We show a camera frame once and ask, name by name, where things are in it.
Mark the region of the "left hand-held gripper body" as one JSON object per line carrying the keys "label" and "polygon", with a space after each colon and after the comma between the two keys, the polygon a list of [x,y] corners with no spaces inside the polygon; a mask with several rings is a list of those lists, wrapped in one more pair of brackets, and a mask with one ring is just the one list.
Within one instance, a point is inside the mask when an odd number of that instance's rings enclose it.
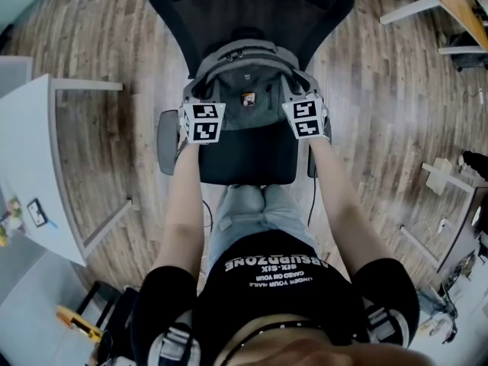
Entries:
{"label": "left hand-held gripper body", "polygon": [[189,143],[217,143],[223,126],[225,103],[184,103],[181,125]]}

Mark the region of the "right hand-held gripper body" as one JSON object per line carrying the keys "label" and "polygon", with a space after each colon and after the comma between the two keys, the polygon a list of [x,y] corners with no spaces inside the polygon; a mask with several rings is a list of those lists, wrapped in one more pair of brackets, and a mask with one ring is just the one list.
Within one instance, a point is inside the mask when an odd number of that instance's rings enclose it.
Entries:
{"label": "right hand-held gripper body", "polygon": [[321,136],[330,139],[329,111],[319,92],[285,102],[282,109],[297,140]]}

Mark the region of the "grey backpack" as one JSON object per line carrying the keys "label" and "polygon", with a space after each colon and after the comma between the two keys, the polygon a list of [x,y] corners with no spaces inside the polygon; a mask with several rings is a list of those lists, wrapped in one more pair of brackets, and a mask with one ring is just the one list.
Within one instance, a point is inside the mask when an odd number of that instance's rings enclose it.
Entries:
{"label": "grey backpack", "polygon": [[204,58],[195,79],[197,98],[204,101],[206,77],[218,78],[218,102],[226,110],[222,130],[244,130],[286,120],[281,75],[293,88],[298,59],[289,50],[267,40],[230,42]]}

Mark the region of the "black office chair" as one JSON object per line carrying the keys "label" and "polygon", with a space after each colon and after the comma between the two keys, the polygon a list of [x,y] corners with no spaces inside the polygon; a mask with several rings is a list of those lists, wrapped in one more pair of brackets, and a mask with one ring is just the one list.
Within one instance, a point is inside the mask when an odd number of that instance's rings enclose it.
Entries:
{"label": "black office chair", "polygon": [[[237,40],[271,41],[291,51],[307,72],[314,53],[346,18],[355,0],[149,0],[175,37],[190,82],[209,54]],[[184,103],[163,111],[157,129],[160,170],[172,175]],[[202,182],[214,185],[286,185],[297,172],[298,143],[286,120],[263,127],[224,131],[217,143],[200,145]]]}

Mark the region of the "person's left forearm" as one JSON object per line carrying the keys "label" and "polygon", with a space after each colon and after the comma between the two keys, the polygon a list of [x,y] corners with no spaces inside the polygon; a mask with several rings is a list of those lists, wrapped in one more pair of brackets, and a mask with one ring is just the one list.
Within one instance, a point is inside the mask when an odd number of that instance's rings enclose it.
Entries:
{"label": "person's left forearm", "polygon": [[204,250],[204,209],[199,172],[199,145],[188,144],[175,164],[169,208],[154,268],[180,268],[198,279]]}

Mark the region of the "person's right forearm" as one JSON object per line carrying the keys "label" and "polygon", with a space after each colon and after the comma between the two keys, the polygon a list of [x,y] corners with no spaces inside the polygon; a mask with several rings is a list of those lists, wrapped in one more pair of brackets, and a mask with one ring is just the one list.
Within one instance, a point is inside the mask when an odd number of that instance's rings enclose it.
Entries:
{"label": "person's right forearm", "polygon": [[309,140],[332,237],[350,277],[366,264],[390,258],[359,200],[347,170],[323,138]]}

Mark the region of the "person's grey trousers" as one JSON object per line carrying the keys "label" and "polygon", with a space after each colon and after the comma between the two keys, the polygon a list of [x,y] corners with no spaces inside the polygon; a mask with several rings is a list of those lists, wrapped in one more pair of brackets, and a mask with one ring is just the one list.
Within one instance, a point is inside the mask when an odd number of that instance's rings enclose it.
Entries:
{"label": "person's grey trousers", "polygon": [[281,186],[231,185],[223,192],[210,232],[207,263],[212,267],[235,242],[280,230],[315,247],[296,200]]}

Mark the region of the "white box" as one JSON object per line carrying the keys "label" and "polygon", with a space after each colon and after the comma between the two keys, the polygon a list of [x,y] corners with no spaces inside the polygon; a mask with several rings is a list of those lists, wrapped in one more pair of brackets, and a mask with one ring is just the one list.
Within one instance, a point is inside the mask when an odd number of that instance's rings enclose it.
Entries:
{"label": "white box", "polygon": [[[436,157],[432,167],[439,170],[442,174],[450,175],[452,172],[452,164],[445,158]],[[443,194],[446,184],[447,180],[445,177],[432,174],[431,172],[425,182],[425,185],[438,196]]]}

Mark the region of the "wooden desk with white legs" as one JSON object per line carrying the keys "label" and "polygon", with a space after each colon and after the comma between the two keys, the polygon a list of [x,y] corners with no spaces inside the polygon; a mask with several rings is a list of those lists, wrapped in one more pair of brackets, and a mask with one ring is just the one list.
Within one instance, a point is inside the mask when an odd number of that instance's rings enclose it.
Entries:
{"label": "wooden desk with white legs", "polygon": [[441,55],[453,55],[456,53],[488,53],[488,35],[486,34],[483,21],[474,14],[473,0],[418,0],[401,8],[398,8],[379,18],[382,25],[393,23],[411,15],[426,11],[432,8],[441,7],[462,28],[475,39],[477,47],[439,47]]}

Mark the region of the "person's black printed t-shirt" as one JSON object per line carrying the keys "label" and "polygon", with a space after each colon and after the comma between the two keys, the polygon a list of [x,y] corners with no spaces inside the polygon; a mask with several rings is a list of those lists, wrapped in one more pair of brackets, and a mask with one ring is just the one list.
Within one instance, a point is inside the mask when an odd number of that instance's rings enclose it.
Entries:
{"label": "person's black printed t-shirt", "polygon": [[347,280],[311,246],[279,230],[233,243],[212,266],[202,291],[180,268],[152,270],[133,310],[136,366],[147,366],[155,339],[176,327],[185,312],[191,313],[189,332],[201,347],[201,366],[211,366],[245,324],[263,316],[299,316],[335,345],[408,346],[419,325],[416,289],[400,262],[370,262]]}

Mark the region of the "black framed marker card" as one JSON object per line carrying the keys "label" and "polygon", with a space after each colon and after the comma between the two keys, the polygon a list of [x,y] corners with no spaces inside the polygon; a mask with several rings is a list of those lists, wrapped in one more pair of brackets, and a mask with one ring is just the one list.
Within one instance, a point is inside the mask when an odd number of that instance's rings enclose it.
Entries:
{"label": "black framed marker card", "polygon": [[37,198],[34,198],[28,205],[27,211],[36,227],[48,224],[48,219]]}

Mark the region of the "black stool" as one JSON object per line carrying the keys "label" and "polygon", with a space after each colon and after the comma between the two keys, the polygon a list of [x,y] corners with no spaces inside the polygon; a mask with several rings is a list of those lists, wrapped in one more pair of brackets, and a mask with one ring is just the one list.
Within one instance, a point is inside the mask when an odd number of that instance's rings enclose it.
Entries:
{"label": "black stool", "polygon": [[104,281],[95,281],[88,294],[77,308],[76,313],[81,316],[88,304],[93,299],[100,300],[104,308],[101,311],[101,315],[98,317],[95,326],[101,328],[109,312],[111,311],[111,308],[115,306],[121,295],[122,293],[109,283]]}

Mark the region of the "small flower bouquet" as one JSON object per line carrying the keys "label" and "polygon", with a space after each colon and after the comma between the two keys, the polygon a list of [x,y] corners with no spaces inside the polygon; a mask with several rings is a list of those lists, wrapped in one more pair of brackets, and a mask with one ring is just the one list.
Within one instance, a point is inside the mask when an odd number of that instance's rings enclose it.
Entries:
{"label": "small flower bouquet", "polygon": [[13,197],[7,203],[6,212],[0,217],[0,247],[5,247],[10,239],[24,229],[20,202]]}

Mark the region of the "yellow tool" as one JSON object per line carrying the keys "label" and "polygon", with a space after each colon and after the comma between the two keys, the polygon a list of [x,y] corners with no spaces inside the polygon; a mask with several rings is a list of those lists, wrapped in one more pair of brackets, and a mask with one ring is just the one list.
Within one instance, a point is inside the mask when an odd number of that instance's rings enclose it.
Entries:
{"label": "yellow tool", "polygon": [[83,334],[91,342],[99,343],[102,339],[103,332],[97,326],[91,324],[69,308],[58,306],[56,308],[56,318],[69,329]]}

